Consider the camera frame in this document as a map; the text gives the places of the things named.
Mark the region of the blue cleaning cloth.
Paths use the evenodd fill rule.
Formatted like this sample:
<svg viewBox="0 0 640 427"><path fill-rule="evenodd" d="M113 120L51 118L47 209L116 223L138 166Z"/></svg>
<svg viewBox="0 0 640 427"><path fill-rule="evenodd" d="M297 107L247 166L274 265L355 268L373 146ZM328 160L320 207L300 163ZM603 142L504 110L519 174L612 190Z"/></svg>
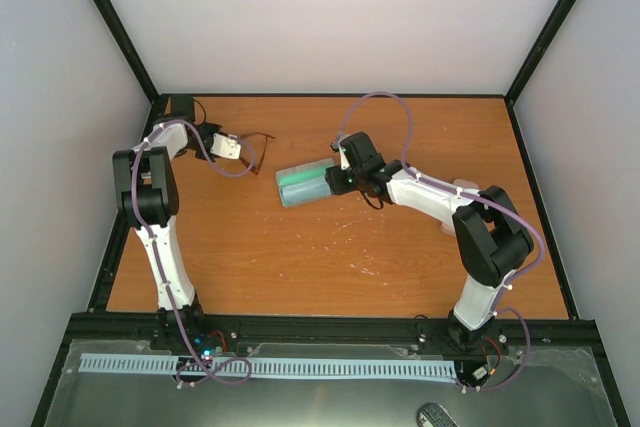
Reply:
<svg viewBox="0 0 640 427"><path fill-rule="evenodd" d="M322 179L311 179L307 182L291 184L280 188L284 206L294 206L312 202L331 195L328 185Z"/></svg>

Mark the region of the pink glasses case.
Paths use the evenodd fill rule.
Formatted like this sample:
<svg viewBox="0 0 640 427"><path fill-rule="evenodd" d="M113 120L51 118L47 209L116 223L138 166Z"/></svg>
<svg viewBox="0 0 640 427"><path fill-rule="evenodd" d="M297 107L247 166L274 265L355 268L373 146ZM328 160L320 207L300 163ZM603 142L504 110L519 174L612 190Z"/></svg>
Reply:
<svg viewBox="0 0 640 427"><path fill-rule="evenodd" d="M471 190L473 194L477 194L479 192L479 186L476 183L467 180L457 178L453 180L452 184L464 190ZM455 229L452 223L441 222L440 231L445 235L455 235Z"/></svg>

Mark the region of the brown sunglasses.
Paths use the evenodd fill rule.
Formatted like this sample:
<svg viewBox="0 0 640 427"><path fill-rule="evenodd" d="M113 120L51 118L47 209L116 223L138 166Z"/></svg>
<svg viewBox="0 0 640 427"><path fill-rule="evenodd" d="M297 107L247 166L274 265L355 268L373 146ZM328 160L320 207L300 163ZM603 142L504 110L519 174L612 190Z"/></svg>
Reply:
<svg viewBox="0 0 640 427"><path fill-rule="evenodd" d="M238 137L241 147L238 160L244 169L238 174L238 177L248 175L249 173L255 176L259 175L264 165L267 147L270 142L275 140L275 136L265 132L241 134Z"/></svg>

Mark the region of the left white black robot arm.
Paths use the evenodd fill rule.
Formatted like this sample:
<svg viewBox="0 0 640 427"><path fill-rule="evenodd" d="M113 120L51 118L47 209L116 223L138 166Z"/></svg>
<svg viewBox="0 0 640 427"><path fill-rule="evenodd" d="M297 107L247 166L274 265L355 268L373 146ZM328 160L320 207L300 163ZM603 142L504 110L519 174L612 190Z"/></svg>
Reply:
<svg viewBox="0 0 640 427"><path fill-rule="evenodd" d="M205 141L219 132L214 124L196 122L199 105L192 97L173 96L169 112L141 143L112 156L117 210L146 252L156 285L160 335L190 350L206 342L208 325L177 239L179 193L171 161L190 149L201 153L194 130Z"/></svg>

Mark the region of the grey glasses case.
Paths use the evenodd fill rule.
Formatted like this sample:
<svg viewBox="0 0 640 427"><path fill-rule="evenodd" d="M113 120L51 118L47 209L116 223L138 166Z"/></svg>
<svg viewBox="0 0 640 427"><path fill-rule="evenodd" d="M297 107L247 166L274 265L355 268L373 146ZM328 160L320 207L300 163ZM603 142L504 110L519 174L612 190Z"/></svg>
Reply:
<svg viewBox="0 0 640 427"><path fill-rule="evenodd" d="M294 207L331 196L326 171L335 165L331 158L317 160L276 172L276 183L284 207Z"/></svg>

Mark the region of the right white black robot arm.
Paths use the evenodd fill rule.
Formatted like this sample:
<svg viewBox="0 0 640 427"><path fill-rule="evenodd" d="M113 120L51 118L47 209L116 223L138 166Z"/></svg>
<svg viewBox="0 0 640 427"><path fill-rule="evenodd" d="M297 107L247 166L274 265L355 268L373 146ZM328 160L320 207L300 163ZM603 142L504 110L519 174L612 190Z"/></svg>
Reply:
<svg viewBox="0 0 640 427"><path fill-rule="evenodd" d="M451 230L467 277L448 315L447 336L469 350L495 317L498 297L534 250L529 227L504 189L475 190L434 179L400 160L387 162L364 132L332 144L340 164L327 169L333 195L358 192L376 210L397 205L432 217Z"/></svg>

